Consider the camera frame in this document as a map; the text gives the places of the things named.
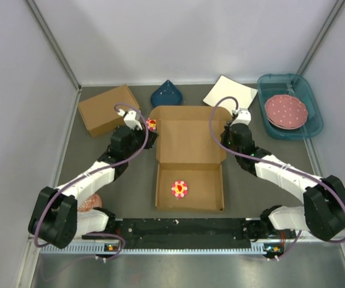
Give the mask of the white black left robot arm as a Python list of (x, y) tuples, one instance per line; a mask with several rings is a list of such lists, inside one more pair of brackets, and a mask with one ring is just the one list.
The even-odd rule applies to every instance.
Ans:
[(78, 236), (98, 233), (104, 238), (115, 234), (115, 215), (104, 208), (80, 212), (79, 207), (100, 188), (117, 180), (129, 161), (143, 149), (150, 149), (158, 134), (149, 129), (114, 129), (107, 149), (93, 165), (66, 184), (44, 187), (38, 195), (28, 231), (36, 246), (42, 240), (63, 249)]

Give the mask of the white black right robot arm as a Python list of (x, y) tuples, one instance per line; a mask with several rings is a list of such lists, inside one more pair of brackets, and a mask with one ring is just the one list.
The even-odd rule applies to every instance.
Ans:
[(221, 134), (221, 145), (233, 154), (246, 172), (287, 191), (302, 205), (276, 205), (261, 214), (260, 230), (275, 237), (281, 230), (295, 229), (311, 233), (323, 241), (345, 229), (345, 187), (330, 175), (326, 178), (302, 172), (256, 146), (248, 125), (228, 122)]

